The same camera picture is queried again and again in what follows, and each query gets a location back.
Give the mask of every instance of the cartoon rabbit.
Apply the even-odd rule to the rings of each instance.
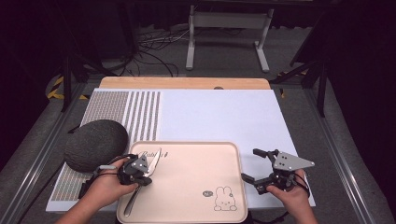
[[[215,211],[235,211],[235,198],[230,187],[216,189]]]

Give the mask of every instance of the beige tray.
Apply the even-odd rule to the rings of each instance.
[[[161,148],[152,183],[143,187],[132,213],[123,212],[132,193],[120,198],[122,223],[236,223],[248,214],[239,152],[232,143],[137,142],[134,154],[148,163]]]

